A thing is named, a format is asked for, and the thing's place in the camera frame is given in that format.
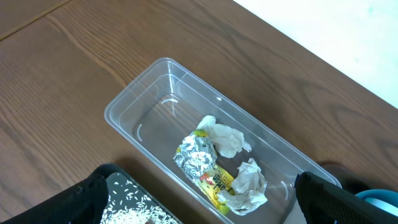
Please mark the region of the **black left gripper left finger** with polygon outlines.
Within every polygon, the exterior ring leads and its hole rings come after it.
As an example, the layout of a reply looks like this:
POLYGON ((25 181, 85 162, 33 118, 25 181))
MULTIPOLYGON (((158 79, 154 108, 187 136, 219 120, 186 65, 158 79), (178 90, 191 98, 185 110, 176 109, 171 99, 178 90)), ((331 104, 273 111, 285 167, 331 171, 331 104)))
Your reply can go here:
POLYGON ((92 174, 3 224, 99 224, 107 204, 106 179, 92 174))

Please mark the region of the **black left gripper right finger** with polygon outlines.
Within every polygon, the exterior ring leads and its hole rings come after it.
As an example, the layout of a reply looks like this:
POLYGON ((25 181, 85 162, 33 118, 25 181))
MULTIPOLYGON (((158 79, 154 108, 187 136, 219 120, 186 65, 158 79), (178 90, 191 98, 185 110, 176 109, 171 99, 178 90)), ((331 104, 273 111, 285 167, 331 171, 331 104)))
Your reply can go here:
POLYGON ((296 177, 295 194, 308 224, 397 223, 396 215, 311 172, 304 172, 296 177))

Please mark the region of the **white tissue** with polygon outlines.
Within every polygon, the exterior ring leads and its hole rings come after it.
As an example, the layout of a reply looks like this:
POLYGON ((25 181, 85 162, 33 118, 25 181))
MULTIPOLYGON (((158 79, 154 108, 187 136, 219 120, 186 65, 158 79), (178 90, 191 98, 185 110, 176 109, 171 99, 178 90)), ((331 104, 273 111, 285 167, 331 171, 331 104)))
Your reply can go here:
POLYGON ((222 190, 217 196, 220 202, 239 216, 255 211, 268 201, 265 196, 267 182, 253 158, 238 167, 238 176, 232 181, 231 187, 234 195, 222 190))
POLYGON ((203 129, 208 134, 209 140, 223 157, 233 158, 243 149, 247 152, 252 151, 252 147, 244 140, 244 134, 241 131, 217 124, 214 116, 206 115, 199 122, 197 129, 203 129))

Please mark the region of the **green snack wrapper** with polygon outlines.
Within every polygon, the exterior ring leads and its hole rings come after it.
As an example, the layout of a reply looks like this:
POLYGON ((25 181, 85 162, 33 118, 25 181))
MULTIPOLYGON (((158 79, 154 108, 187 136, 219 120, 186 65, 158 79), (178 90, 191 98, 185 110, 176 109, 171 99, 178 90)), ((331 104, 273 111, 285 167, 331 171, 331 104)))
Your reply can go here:
POLYGON ((218 194, 225 190, 234 195, 231 186, 234 177, 216 163, 218 155, 204 129, 196 129, 182 140, 173 161, 186 177, 204 193, 223 215, 229 207, 219 200, 218 194))

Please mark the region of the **light blue cup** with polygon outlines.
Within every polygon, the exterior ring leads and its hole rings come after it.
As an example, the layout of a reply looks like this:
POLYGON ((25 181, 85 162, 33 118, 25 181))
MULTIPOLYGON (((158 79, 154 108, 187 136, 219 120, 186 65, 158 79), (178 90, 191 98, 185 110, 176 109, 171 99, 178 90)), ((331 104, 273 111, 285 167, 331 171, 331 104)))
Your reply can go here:
POLYGON ((378 207, 381 210, 384 210, 385 212, 398 216, 398 208, 394 205, 391 205, 390 203, 384 202, 376 198, 366 198, 365 201, 373 204, 375 207, 378 207))

